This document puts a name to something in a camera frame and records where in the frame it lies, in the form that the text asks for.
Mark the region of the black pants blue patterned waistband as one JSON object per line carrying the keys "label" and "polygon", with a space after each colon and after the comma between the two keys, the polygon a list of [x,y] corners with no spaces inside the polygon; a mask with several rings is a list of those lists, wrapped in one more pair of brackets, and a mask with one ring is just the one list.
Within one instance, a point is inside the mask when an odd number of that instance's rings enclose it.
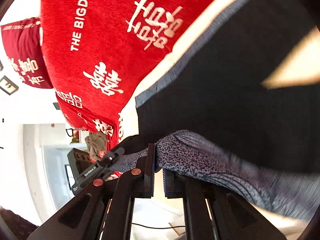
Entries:
{"label": "black pants blue patterned waistband", "polygon": [[319,207],[319,0],[213,0],[180,59],[135,98],[126,172],[156,148],[157,169],[224,186],[309,221]]}

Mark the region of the red blanket white characters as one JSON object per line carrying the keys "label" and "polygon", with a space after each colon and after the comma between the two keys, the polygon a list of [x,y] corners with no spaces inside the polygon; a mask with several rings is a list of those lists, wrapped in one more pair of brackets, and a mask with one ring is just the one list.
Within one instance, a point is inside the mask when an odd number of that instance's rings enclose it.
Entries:
{"label": "red blanket white characters", "polygon": [[41,0],[41,48],[67,121],[116,146],[138,84],[213,1]]}

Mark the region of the dark red printed cushion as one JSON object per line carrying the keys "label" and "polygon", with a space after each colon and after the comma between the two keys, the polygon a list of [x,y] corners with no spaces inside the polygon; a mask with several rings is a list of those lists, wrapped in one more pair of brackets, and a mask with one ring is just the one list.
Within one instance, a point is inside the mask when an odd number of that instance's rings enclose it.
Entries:
{"label": "dark red printed cushion", "polygon": [[41,48],[41,30],[38,17],[1,25],[2,42],[13,70],[25,85],[52,89]]}

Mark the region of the small framed wall picture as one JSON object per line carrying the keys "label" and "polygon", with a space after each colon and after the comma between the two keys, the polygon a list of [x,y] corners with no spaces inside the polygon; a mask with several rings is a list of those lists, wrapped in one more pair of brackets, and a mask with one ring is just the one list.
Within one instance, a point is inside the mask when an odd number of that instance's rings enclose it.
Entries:
{"label": "small framed wall picture", "polygon": [[3,76],[0,79],[0,89],[8,95],[12,95],[18,91],[19,87],[13,81],[11,81],[7,76]]}

